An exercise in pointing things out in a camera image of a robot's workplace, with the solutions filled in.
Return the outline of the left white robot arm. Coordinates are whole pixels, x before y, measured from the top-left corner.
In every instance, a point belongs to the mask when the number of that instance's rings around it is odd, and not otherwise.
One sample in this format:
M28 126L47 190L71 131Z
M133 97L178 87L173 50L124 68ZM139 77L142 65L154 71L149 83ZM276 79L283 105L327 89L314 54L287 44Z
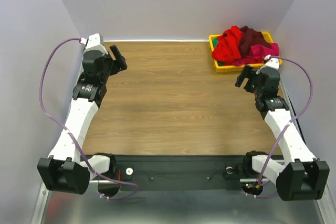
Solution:
M107 92L109 77L126 70L127 64L115 45L107 51L100 34L78 41L84 45L82 73L73 89L70 111L62 123L43 110L62 132L48 157L39 159L37 169L48 190L82 195L96 177L121 179L113 154L96 153L87 158L82 146Z

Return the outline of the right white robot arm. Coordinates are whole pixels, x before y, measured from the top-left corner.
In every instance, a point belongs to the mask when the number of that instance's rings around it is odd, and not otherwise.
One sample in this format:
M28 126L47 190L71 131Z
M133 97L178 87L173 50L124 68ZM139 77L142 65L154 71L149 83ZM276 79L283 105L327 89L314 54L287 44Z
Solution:
M308 149L294 122L310 105L307 102L296 116L291 116L289 105L278 95L280 84L279 66L282 58L267 55L264 65L254 68L245 65L237 77L235 86L246 81L244 90L254 94L255 106L269 126L284 158L280 164L271 157L272 152L251 151L246 153L241 170L244 175L257 175L254 185L245 188L246 193L266 185L264 179L276 186L277 195L283 201L319 200L327 184L330 168Z

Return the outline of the red t shirt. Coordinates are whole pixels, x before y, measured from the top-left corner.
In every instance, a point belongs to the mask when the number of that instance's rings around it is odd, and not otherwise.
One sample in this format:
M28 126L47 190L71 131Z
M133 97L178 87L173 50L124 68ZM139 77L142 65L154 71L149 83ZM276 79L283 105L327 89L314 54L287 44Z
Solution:
M233 63L241 58L239 44L242 32L238 26L232 26L217 37L218 43L212 52L212 58L216 61L224 62L225 65Z

